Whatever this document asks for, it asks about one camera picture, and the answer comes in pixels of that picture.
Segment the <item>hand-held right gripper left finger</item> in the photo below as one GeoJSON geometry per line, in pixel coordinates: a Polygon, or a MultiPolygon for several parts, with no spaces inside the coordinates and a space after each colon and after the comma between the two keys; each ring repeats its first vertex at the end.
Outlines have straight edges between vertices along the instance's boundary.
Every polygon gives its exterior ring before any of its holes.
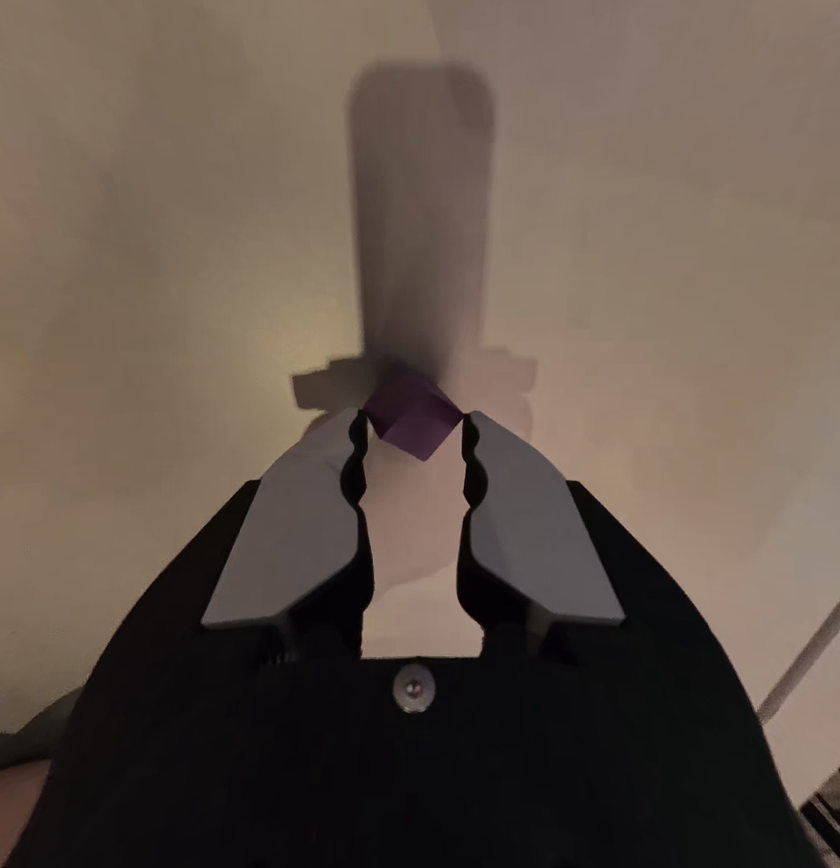
{"type": "Polygon", "coordinates": [[[209,630],[284,623],[360,550],[358,499],[343,480],[363,461],[359,408],[319,423],[262,474],[201,617],[209,630]]]}

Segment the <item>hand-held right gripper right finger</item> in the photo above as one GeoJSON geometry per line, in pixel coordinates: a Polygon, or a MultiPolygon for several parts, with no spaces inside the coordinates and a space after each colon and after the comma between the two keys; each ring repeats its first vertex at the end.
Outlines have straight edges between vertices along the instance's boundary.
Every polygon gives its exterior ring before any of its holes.
{"type": "Polygon", "coordinates": [[[483,627],[618,626],[624,609],[561,471],[478,410],[465,415],[459,599],[483,627]]]}

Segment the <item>purple cube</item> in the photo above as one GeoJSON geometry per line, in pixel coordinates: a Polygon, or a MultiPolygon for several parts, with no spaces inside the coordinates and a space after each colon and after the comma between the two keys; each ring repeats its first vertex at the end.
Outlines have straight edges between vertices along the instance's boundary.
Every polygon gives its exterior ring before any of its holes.
{"type": "Polygon", "coordinates": [[[433,379],[404,366],[389,368],[361,408],[382,442],[424,462],[464,418],[433,379]]]}

